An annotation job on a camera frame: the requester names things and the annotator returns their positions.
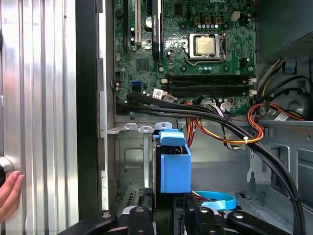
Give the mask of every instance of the green circuit board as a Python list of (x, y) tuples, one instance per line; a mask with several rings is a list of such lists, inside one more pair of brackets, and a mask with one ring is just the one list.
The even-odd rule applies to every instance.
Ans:
[[(123, 12), (125, 1), (128, 4), (127, 14)], [(166, 74), (254, 74), (253, 0), (163, 0), (161, 59), (158, 62), (153, 59), (152, 32), (146, 22), (151, 16), (149, 0), (139, 0), (140, 46), (130, 43), (129, 48), (125, 49), (124, 17), (127, 17), (127, 28), (130, 32), (127, 40), (133, 40), (134, 35), (130, 30), (135, 28), (136, 1), (115, 0), (115, 97), (118, 100), (126, 100), (134, 82), (140, 82), (141, 93), (152, 95), (154, 89), (164, 87), (162, 80)], [(240, 20), (233, 21), (234, 11), (240, 12)], [(224, 33), (224, 61), (188, 61), (184, 48), (188, 35), (205, 33)], [(191, 100), (196, 96), (179, 98), (177, 102)], [(248, 96), (231, 98), (232, 112), (240, 113), (249, 107)]]

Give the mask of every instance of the white connector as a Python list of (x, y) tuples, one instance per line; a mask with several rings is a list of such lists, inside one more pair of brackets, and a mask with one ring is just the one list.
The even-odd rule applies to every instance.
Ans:
[(256, 95), (256, 90), (250, 90), (249, 91), (249, 96), (254, 96)]
[(256, 78), (250, 78), (250, 79), (248, 80), (248, 83), (256, 83)]
[(238, 21), (240, 18), (240, 11), (234, 11), (231, 15), (231, 21)]

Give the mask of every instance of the screw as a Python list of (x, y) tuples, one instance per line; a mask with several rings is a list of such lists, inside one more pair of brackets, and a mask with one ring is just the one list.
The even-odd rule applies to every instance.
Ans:
[(110, 217), (111, 217), (110, 213), (108, 213), (108, 212), (103, 213), (102, 218), (110, 218)]
[(239, 213), (234, 213), (234, 216), (237, 218), (237, 219), (243, 219), (243, 215), (242, 214), (239, 214)]
[(206, 207), (200, 207), (202, 213), (207, 213), (209, 210)]
[(143, 212), (143, 208), (138, 207), (138, 208), (136, 209), (136, 212)]

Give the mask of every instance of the human hand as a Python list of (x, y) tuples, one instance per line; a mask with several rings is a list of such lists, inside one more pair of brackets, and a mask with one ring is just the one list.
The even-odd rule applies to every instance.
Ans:
[(0, 223), (13, 215), (19, 207), (23, 179), (24, 176), (19, 171), (14, 171), (0, 187)]

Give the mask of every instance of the motherboard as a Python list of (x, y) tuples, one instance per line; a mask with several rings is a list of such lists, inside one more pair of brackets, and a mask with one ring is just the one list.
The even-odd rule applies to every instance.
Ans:
[(130, 91), (244, 113), (254, 81), (253, 0), (115, 0), (117, 100)]

